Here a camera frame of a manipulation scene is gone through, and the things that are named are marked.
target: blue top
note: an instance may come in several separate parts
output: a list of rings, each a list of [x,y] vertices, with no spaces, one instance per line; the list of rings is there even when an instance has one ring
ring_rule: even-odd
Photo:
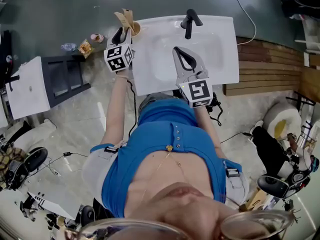
[[[210,136],[198,127],[194,110],[180,99],[164,99],[149,104],[141,113],[138,127],[131,134],[127,145],[118,151],[118,156],[107,173],[102,187],[102,202],[115,217],[124,217],[128,187],[147,155],[159,150],[194,153],[201,157],[208,168],[214,200],[224,203],[226,198],[226,168],[240,164],[217,157]],[[95,146],[90,152],[112,144]]]

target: black faucet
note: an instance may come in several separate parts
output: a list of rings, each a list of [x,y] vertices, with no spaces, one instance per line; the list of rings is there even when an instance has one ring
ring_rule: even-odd
[[[184,36],[185,39],[191,38],[192,21],[194,21],[194,23],[197,26],[203,25],[202,21],[199,19],[198,15],[197,15],[196,11],[194,9],[189,9],[186,11],[186,16],[180,24],[181,28],[185,29],[185,36]]]

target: necklace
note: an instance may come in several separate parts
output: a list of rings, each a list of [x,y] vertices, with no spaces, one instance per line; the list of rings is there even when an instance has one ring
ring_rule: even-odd
[[[186,176],[185,176],[184,170],[182,169],[181,163],[180,163],[179,161],[177,161],[177,160],[173,157],[173,155],[171,154],[171,151],[174,149],[174,147],[171,146],[171,145],[167,145],[165,148],[166,148],[166,150],[168,151],[168,154],[166,154],[165,158],[161,161],[161,163],[158,165],[158,167],[156,168],[156,170],[155,170],[155,171],[153,172],[153,174],[151,175],[151,177],[150,177],[150,179],[149,179],[149,181],[148,181],[148,183],[147,183],[147,185],[146,185],[146,188],[145,188],[145,190],[143,191],[143,194],[142,194],[142,197],[141,197],[141,201],[140,201],[140,205],[141,205],[142,201],[144,200],[144,197],[145,197],[145,194],[146,194],[146,192],[147,192],[147,190],[148,190],[148,186],[149,186],[150,181],[153,179],[153,177],[155,176],[155,174],[157,173],[157,171],[158,171],[158,170],[160,169],[160,167],[163,165],[163,163],[165,162],[165,160],[167,159],[167,157],[171,157],[171,158],[172,158],[172,160],[175,162],[175,164],[180,168],[184,180],[185,180],[186,182],[188,182],[188,180],[187,180],[187,178],[186,178]]]

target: sink basin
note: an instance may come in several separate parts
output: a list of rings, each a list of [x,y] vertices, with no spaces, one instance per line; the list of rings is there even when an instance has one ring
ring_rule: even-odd
[[[201,56],[212,85],[239,82],[238,50],[233,18],[199,15],[203,26],[192,23],[191,39],[180,23],[184,15],[139,20],[141,32],[133,37],[132,62],[138,96],[178,89],[173,58],[175,46]]]

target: plastic bottle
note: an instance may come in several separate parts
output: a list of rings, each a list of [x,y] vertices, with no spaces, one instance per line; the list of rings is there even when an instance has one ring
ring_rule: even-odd
[[[92,34],[90,37],[91,40],[99,43],[101,43],[104,40],[104,36],[102,34]]]
[[[61,49],[66,52],[73,52],[77,49],[77,45],[75,43],[65,43],[61,45]]]

